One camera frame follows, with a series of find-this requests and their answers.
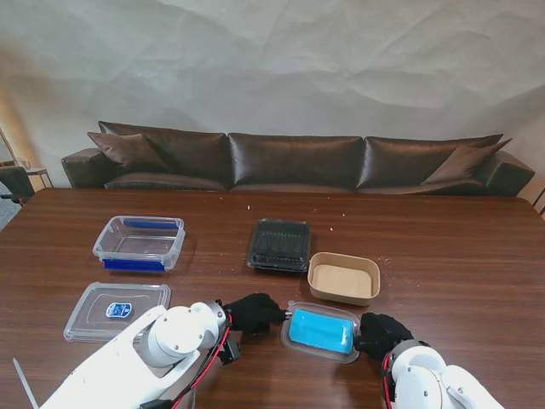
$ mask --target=sofa backrest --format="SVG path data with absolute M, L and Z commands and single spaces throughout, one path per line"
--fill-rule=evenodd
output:
M 142 134 L 161 159 L 177 174 L 232 185 L 227 136 L 222 133 L 170 130 L 149 126 L 99 122 L 100 130 L 114 135 Z
M 354 190 L 364 141 L 359 136 L 229 134 L 234 186 L 302 183 Z
M 460 145 L 488 147 L 502 135 L 450 141 L 365 138 L 364 166 L 358 189 L 415 186 L 423 183 Z

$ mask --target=clear plastic tray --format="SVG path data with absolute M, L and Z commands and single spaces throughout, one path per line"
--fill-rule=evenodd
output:
M 255 227 L 247 264 L 249 267 L 303 273 L 308 270 L 310 225 L 260 219 Z
M 106 311 L 113 302 L 129 303 L 130 314 L 126 318 L 108 317 Z M 168 308 L 169 303 L 167 285 L 93 283 L 77 302 L 66 324 L 65 339 L 69 343 L 107 343 L 150 308 Z
M 348 311 L 343 311 L 342 309 L 325 307 L 324 305 L 313 304 L 311 302 L 293 302 L 288 303 L 288 311 L 292 315 L 292 319 L 286 320 L 282 325 L 282 331 L 280 332 L 280 339 L 282 344 L 286 348 L 295 349 L 297 351 L 304 352 L 306 354 L 312 354 L 321 356 L 328 360 L 334 360 L 341 364 L 349 364 L 354 362 L 358 356 L 359 352 L 353 348 L 350 348 L 348 353 L 336 352 L 329 349 L 316 348 L 314 346 L 309 346 L 304 343 L 298 343 L 293 341 L 290 338 L 290 328 L 293 323 L 293 318 L 297 310 L 301 310 L 307 313 L 313 313 L 321 315 L 324 317 L 331 317 L 334 319 L 347 320 L 350 321 L 353 325 L 353 335 L 357 336 L 359 334 L 359 319 L 354 314 L 349 313 Z
M 115 216 L 100 233 L 93 254 L 111 270 L 169 271 L 178 261 L 185 237 L 181 219 Z

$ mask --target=sofa armrest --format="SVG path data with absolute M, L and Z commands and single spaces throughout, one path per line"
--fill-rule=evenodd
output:
M 516 196 L 535 174 L 513 155 L 498 152 L 479 167 L 475 177 L 485 186 L 486 194 Z
M 104 187 L 117 175 L 116 165 L 98 147 L 66 156 L 61 163 L 72 187 Z

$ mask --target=black plastic tray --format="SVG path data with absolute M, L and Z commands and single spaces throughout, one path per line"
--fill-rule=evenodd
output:
M 310 225 L 261 219 L 255 227 L 248 265 L 293 272 L 306 272 L 310 258 Z

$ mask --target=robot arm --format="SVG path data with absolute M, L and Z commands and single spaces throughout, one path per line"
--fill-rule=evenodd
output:
M 387 315 L 362 316 L 356 349 L 382 360 L 387 409 L 503 409 L 475 377 Z
M 387 357 L 396 409 L 503 409 L 460 366 L 447 366 L 437 351 L 410 340 Z
M 198 377 L 187 385 L 183 395 L 200 380 L 216 356 L 224 363 L 238 358 L 237 345 L 228 338 L 229 319 L 233 330 L 254 333 L 282 322 L 285 314 L 267 294 L 251 294 L 223 308 L 216 302 L 196 302 L 189 308 L 169 310 L 152 308 L 80 364 L 40 407 L 155 407 L 154 401 L 195 365 L 199 350 L 209 349 Z M 141 333 L 144 335 L 137 352 L 133 342 Z M 158 377 L 151 367 L 169 370 Z M 176 407 L 176 403 L 159 403 L 157 407 Z
M 152 308 L 76 368 L 41 408 L 140 408 L 178 381 L 225 326 L 225 312 L 215 303 Z M 143 331 L 136 352 L 133 341 Z M 162 377 L 150 368 L 172 365 Z

